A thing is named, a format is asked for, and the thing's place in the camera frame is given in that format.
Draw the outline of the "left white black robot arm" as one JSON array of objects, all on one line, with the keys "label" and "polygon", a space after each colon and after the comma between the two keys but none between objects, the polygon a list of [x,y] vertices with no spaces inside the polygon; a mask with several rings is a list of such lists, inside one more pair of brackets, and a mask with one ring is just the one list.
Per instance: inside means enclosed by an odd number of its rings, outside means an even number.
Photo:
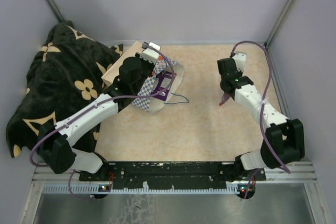
[{"label": "left white black robot arm", "polygon": [[103,120],[119,113],[139,97],[159,56],[157,52],[146,49],[127,57],[113,83],[93,102],[55,125],[42,125],[35,150],[55,174],[73,169],[87,172],[98,180],[108,177],[109,163],[96,152],[75,148],[75,144]]}]

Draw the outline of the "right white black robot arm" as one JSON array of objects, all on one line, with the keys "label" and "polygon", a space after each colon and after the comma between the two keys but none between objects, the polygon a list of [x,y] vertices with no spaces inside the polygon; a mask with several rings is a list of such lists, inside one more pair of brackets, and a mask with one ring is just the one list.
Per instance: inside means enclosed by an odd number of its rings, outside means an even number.
[{"label": "right white black robot arm", "polygon": [[233,99],[243,106],[258,123],[263,137],[261,148],[235,158],[233,173],[242,180],[248,179],[253,170],[284,168],[305,156],[302,122],[283,115],[258,92],[252,80],[243,75],[245,61],[246,54],[217,61],[224,92],[220,104]]}]

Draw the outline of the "blue checkered paper bag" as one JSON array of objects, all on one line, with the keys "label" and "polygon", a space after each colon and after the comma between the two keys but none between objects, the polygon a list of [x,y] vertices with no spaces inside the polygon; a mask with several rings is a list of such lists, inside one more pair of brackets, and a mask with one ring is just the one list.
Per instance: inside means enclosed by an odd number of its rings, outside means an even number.
[{"label": "blue checkered paper bag", "polygon": [[[104,83],[109,86],[112,84],[112,81],[119,73],[119,67],[123,63],[126,58],[131,56],[135,56],[135,53],[141,53],[143,51],[142,43],[136,41],[129,49],[127,49],[124,53],[122,53],[121,58],[112,66],[110,67],[102,76]],[[176,104],[183,104],[189,103],[189,99],[181,94],[177,94],[176,91],[183,80],[184,75],[184,66],[179,62],[169,59],[170,63],[166,63],[162,56],[159,56],[158,61],[153,70],[153,76],[148,77],[144,82],[138,96],[147,96],[152,95],[154,81],[156,76],[162,72],[167,71],[172,73],[172,79],[170,84],[167,88],[170,88],[168,98],[166,102],[163,102],[159,99],[154,97],[150,98],[137,98],[135,99],[132,104],[137,106],[140,109],[143,109],[147,112],[157,112],[161,110],[165,105],[176,105]]]}]

